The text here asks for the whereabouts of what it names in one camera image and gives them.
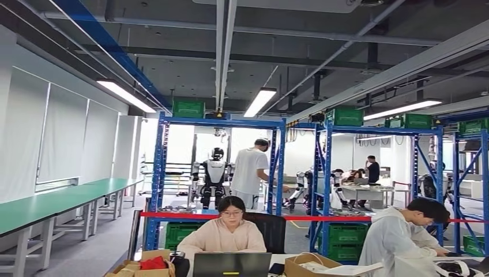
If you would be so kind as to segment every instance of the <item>woman with glasses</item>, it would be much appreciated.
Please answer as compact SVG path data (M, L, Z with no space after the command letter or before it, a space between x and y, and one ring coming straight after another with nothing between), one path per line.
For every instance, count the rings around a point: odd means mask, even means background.
M236 196L227 196L217 207L219 218L206 222L177 247L193 260L201 252L266 252L263 235L257 226L243 220L245 203Z

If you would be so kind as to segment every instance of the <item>eyeglasses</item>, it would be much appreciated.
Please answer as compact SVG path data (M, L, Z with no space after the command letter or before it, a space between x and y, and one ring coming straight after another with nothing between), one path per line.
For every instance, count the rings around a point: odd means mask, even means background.
M230 218L231 216L237 217L243 214L243 211L235 211L235 212L222 212L221 215L226 218Z

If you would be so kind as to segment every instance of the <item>office chair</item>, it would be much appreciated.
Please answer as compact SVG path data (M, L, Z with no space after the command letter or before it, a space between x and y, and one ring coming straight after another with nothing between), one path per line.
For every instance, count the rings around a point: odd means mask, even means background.
M285 254L286 221L281 216L247 212L244 220L256 224L265 241L266 251L273 254Z

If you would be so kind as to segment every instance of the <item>blue metal shelving rack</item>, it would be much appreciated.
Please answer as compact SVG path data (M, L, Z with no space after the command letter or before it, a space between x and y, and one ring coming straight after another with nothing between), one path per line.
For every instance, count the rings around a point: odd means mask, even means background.
M330 178L329 172L331 172L331 149L332 149L332 134L333 133L353 133L353 134L378 134L378 135L397 135L397 136L410 136L412 137L413 145L413 163L412 163L412 185L411 185L411 195L413 198L421 197L417 193L417 169L419 165L418 157L421 157L428 169L430 169L429 161L426 159L423 151L419 147L419 136L436 136L437 141L442 141L443 130L441 128L431 129L431 130L417 130L417 129L399 129L399 128L380 128L380 127L351 127L351 126L333 126L332 122L325 122L324 126L319 124L310 123L299 123L295 126L298 129L314 129L315 130L315 151L314 151L314 178L313 184L310 186L311 192L311 215L319 216L325 215L330 216ZM326 133L326 147L323 153L321 142L319 140L321 132ZM437 144L437 160L443 160L442 158L442 143ZM430 169L430 174L437 187L437 198L436 201L443 202L443 163L437 163L437 172L433 172ZM318 172L319 169L324 171L324 194L317 192L318 186ZM322 197L324 200L322 211L317 209L317 197ZM318 234L322 233L321 246L319 247L321 251L316 248L316 243L318 241ZM309 228L310 237L310 252L320 252L321 255L328 256L328 237L329 237L329 222L311 222ZM438 236L437 239L441 245L443 245L443 234L442 226L438 226Z
M168 152L168 134L171 124L178 125L194 125L194 126L209 126L221 128L251 128L251 129L266 129L272 131L272 142L270 146L270 178L268 187L268 202L267 212L273 213L273 179L275 169L278 169L277 192L276 192L276 212L280 216L282 214L282 186L284 175L284 153L285 153L285 119L282 121L253 121L253 120L223 120L223 119L201 119L201 118L175 118L165 117L164 113L160 113L158 119L158 130L155 146L155 163L154 174L152 180L152 193L149 205L149 212L156 212L159 207L163 206L163 192L165 187L165 169L167 163ZM277 142L277 134L280 131L280 140ZM169 218L148 218L146 225L146 240L145 250L154 250L158 248L160 222L171 221L198 221L198 220L182 220Z
M456 219L476 219L476 220L483 220L484 221L484 246L482 247L481 244L479 243L479 240L476 238L472 228L468 223L465 223L467 230L469 231L470 235L474 239L474 241L477 244L477 247L484 253L484 255L487 255L489 253L489 155L488 155L488 145L487 143L489 142L489 134L487 133L487 130L483 129L481 130L480 134L470 134L470 135L461 135L459 133L455 134L454 137L454 144L453 144L453 183L454 183L454 188L453 188L453 196L454 196L454 203L453 203L453 212L455 215ZM469 164L469 166L465 167L464 166L464 172L462 173L462 176L460 176L460 163L459 163L459 143L460 140L480 140L480 148L479 150L475 153L475 155L472 155L472 160ZM483 192L483 198L482 199L473 199L470 197L465 197L460 195L460 184L462 181L465 179L467 174L472 170L474 167L476 161L478 158L481 157L482 160L482 192ZM473 201L479 201L483 203L483 215L473 215L473 214L463 214L460 210L460 198L463 199L470 199ZM461 250L461 245L460 245L460 223L455 222L455 232L454 232L454 240L455 240L455 250L457 253L463 253Z

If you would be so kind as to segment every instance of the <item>green table top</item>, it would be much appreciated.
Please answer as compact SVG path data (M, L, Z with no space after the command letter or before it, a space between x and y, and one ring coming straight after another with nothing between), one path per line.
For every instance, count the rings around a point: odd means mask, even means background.
M81 207L142 180L108 178L0 204L0 237Z

